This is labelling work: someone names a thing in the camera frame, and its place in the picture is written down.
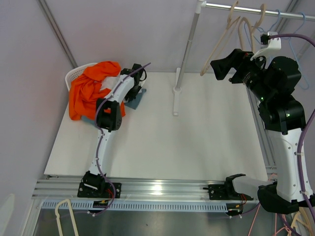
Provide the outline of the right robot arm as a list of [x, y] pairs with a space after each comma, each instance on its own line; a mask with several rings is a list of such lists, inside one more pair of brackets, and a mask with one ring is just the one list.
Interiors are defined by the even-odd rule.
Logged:
[[268, 212], [291, 214], [314, 206], [315, 195], [307, 180], [302, 158], [302, 136], [307, 130], [305, 111], [292, 93], [301, 78], [298, 64], [278, 56], [269, 65], [264, 56], [235, 49], [227, 57], [211, 61], [217, 80], [231, 69], [233, 84], [244, 84], [259, 100], [258, 111], [274, 152], [277, 180], [274, 183], [236, 174], [225, 179], [224, 194], [235, 199], [244, 194], [257, 199]]

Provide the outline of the beige wooden hanger front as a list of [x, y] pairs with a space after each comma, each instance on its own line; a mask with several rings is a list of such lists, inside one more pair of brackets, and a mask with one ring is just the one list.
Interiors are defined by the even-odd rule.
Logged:
[[210, 53], [204, 66], [202, 67], [201, 72], [200, 72], [200, 76], [203, 76], [209, 70], [209, 68], [211, 66], [210, 65], [211, 59], [217, 59], [220, 56], [223, 49], [226, 47], [227, 43], [229, 42], [233, 32], [235, 31], [236, 26], [240, 20], [240, 16], [233, 19], [232, 15], [233, 15], [234, 8], [238, 4], [239, 4], [239, 1], [236, 0], [234, 2], [234, 4], [231, 6], [231, 9], [229, 11], [229, 15], [227, 18], [227, 24], [226, 24], [225, 30], [224, 30], [223, 34], [221, 35], [220, 39], [218, 40], [217, 44], [213, 48], [212, 52]]

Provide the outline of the grey blue t shirt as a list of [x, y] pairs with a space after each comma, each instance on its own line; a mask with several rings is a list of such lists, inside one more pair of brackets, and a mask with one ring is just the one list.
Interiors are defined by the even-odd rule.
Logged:
[[[124, 106], [136, 110], [137, 107], [139, 106], [139, 104], [140, 104], [142, 98], [143, 98], [143, 95], [144, 95], [146, 92], [147, 92], [147, 89], [142, 88], [142, 89], [139, 91], [139, 93], [136, 95], [136, 98], [135, 98], [134, 100], [132, 100], [132, 101], [125, 102], [125, 103], [124, 103]], [[86, 116], [82, 116], [82, 117], [81, 117], [81, 120], [82, 120], [83, 122], [87, 122], [87, 123], [89, 123], [89, 124], [93, 124], [93, 123], [94, 123], [91, 119], [89, 119], [89, 118], [86, 117]]]

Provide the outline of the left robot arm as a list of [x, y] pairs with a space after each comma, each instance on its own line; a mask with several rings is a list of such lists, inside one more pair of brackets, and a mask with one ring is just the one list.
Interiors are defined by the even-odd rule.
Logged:
[[145, 67], [134, 64], [131, 69], [124, 68], [109, 94], [97, 100], [94, 124], [98, 129], [98, 143], [95, 157], [81, 179], [77, 194], [79, 198], [114, 198], [117, 190], [120, 190], [118, 183], [106, 180], [110, 170], [111, 146], [122, 124], [121, 105], [124, 101], [134, 101], [140, 93], [142, 83], [147, 79]]

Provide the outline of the orange t shirt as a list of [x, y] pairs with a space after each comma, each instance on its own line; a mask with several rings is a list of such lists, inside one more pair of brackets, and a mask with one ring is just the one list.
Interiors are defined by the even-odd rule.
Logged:
[[71, 120], [80, 120], [86, 116], [95, 119], [96, 102], [105, 98], [110, 89], [101, 90], [101, 83], [106, 77], [117, 77], [121, 67], [116, 61], [103, 61], [87, 67], [83, 74], [71, 83], [68, 96], [68, 114]]

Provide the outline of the white t shirt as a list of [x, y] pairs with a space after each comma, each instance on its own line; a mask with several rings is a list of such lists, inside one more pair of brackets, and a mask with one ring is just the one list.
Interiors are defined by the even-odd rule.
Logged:
[[117, 84], [119, 77], [106, 77], [101, 83], [101, 90], [110, 89], [112, 90]]

